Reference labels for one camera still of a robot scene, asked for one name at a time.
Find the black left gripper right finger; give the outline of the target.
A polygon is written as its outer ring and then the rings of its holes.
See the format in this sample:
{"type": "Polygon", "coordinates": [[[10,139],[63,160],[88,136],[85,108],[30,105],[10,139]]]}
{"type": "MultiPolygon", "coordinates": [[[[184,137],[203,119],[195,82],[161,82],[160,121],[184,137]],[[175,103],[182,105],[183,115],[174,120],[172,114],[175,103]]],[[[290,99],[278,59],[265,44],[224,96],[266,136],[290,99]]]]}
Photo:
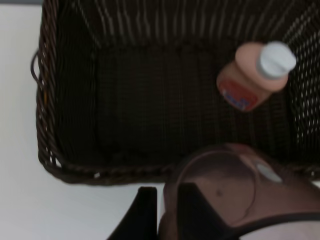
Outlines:
{"type": "Polygon", "coordinates": [[[194,183],[183,183],[177,195],[179,240],[223,240],[231,233],[194,183]]]}

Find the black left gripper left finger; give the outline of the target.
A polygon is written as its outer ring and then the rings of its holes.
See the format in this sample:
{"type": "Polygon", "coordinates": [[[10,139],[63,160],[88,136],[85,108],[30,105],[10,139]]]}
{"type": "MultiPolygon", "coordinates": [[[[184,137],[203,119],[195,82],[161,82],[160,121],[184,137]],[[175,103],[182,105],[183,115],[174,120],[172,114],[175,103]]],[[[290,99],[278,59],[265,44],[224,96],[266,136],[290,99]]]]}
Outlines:
{"type": "Polygon", "coordinates": [[[108,240],[157,240],[157,203],[155,187],[140,187],[127,213],[108,240]]]}

